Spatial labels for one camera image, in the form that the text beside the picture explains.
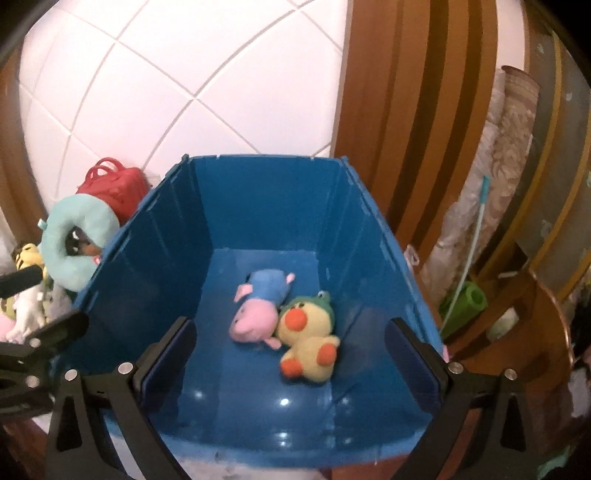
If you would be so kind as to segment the pink pig plush blue shirt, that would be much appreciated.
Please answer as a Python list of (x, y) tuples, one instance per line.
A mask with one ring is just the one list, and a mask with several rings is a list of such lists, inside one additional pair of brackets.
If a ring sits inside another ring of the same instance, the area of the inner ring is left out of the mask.
[(229, 336), (238, 343), (264, 343), (279, 350), (274, 337), (279, 323), (280, 306), (290, 294), (296, 274), (280, 269), (256, 270), (235, 291), (233, 302), (239, 307), (229, 326)]

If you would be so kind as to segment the yellow duck plush green hat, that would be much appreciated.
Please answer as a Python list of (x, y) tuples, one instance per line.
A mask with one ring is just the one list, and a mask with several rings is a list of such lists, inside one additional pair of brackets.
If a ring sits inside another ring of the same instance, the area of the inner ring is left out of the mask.
[(334, 335), (335, 312), (328, 291), (294, 297), (280, 310), (274, 336), (286, 353), (280, 373), (287, 380), (322, 384), (334, 373), (341, 340)]

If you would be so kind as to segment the yellow striped plush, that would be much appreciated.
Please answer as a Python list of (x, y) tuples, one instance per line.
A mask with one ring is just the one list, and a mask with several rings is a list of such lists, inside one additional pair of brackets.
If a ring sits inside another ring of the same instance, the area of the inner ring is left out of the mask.
[(43, 278), (48, 276), (39, 247), (34, 243), (17, 246), (13, 251), (13, 258), (17, 270), (22, 270), (30, 266), (38, 266), (42, 270)]

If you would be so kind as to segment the white plush animal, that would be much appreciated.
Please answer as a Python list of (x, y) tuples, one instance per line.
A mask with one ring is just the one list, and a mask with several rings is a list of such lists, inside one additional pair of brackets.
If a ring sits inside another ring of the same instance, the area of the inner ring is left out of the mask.
[(31, 287), (15, 296), (13, 309), (15, 325), (6, 334), (12, 343), (22, 343), (28, 336), (46, 324), (43, 310), (43, 288), (41, 285)]

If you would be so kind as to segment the teal neck pillow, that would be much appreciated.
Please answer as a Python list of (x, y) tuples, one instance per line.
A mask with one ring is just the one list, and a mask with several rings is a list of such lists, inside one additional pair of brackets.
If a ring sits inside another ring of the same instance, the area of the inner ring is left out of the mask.
[(92, 195), (74, 194), (56, 203), (40, 227), (39, 249), (49, 276), (64, 289), (80, 292), (120, 225), (106, 202)]

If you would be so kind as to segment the wooden chair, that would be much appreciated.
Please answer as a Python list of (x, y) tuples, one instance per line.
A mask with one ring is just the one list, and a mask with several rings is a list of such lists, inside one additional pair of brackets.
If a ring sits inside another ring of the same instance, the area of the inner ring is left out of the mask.
[(451, 358), (476, 373), (517, 373), (543, 454), (560, 443), (561, 388), (574, 354), (566, 318), (554, 294), (529, 270), (503, 286), (473, 321), (444, 343)]

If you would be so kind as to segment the red handbag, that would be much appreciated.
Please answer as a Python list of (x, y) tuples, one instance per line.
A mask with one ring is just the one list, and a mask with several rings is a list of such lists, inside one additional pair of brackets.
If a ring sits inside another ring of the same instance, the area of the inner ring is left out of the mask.
[(91, 195), (105, 202), (114, 212), (119, 225), (123, 226), (150, 188), (141, 169), (125, 167), (114, 158), (104, 157), (87, 171), (76, 193)]

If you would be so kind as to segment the blue plastic crate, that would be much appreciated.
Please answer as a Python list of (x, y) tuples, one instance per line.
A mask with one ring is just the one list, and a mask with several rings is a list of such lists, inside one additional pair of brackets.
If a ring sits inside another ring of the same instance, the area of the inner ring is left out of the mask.
[(386, 346), (441, 343), (403, 252), (344, 159), (185, 157), (104, 248), (55, 377), (197, 343), (150, 419), (179, 459), (318, 468), (409, 453), (431, 416)]

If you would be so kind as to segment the rolled carpet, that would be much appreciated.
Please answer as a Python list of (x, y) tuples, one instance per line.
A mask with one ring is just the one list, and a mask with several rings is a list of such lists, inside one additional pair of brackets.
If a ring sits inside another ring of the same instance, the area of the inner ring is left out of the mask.
[(523, 70), (505, 65), (496, 71), (475, 159), (420, 273), (434, 303), (456, 288), (472, 241), (478, 240), (478, 260), (507, 212), (525, 170), (539, 96), (539, 84)]

